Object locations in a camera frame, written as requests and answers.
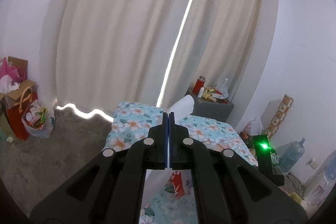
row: red thermos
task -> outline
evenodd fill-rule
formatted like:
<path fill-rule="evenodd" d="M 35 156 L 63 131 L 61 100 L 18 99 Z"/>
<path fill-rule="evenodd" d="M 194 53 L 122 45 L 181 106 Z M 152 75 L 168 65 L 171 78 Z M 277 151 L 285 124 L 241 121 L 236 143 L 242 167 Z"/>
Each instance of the red thermos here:
<path fill-rule="evenodd" d="M 198 95 L 201 87 L 204 86 L 204 83 L 205 83 L 205 77 L 200 76 L 196 81 L 196 84 L 195 84 L 194 89 L 193 89 L 193 93 Z"/>

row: pink plastic bag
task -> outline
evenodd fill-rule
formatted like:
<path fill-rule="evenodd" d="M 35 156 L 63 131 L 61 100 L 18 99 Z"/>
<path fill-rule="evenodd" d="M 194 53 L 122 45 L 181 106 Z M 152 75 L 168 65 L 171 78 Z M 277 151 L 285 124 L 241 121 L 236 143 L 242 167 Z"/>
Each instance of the pink plastic bag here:
<path fill-rule="evenodd" d="M 2 66 L 0 68 L 0 79 L 5 75 L 9 75 L 13 79 L 12 85 L 14 83 L 21 83 L 26 79 L 26 74 L 21 68 L 8 66 L 6 58 L 4 58 L 2 61 Z"/>

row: white bottle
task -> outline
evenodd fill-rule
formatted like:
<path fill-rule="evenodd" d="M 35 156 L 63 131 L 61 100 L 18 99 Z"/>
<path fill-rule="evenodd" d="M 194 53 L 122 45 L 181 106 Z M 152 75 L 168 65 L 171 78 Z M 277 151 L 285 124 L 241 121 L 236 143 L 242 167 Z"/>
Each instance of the white bottle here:
<path fill-rule="evenodd" d="M 199 93 L 198 93 L 197 97 L 198 97 L 198 98 L 201 98 L 203 92 L 204 92 L 204 87 L 201 87 L 201 89 L 199 90 Z"/>

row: beige curtain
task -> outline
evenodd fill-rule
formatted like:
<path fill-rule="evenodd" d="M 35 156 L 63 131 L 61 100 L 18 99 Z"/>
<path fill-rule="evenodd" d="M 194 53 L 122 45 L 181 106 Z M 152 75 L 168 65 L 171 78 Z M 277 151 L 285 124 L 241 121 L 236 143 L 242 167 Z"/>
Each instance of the beige curtain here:
<path fill-rule="evenodd" d="M 194 0 L 168 77 L 162 106 L 182 98 L 202 75 L 206 85 L 228 78 L 237 88 L 252 47 L 258 0 Z"/>
<path fill-rule="evenodd" d="M 58 104 L 155 105 L 188 0 L 68 0 L 56 58 Z"/>

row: gray nightstand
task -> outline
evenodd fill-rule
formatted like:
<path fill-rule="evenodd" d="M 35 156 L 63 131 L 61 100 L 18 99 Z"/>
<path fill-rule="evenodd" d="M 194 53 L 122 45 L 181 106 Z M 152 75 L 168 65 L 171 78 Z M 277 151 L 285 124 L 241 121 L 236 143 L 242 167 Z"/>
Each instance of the gray nightstand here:
<path fill-rule="evenodd" d="M 225 122 L 229 117 L 234 104 L 230 101 L 227 104 L 212 102 L 210 100 L 204 100 L 203 98 L 198 98 L 194 93 L 192 93 L 192 88 L 189 88 L 187 94 L 194 98 L 194 111 L 192 115 L 215 119 L 220 122 Z"/>

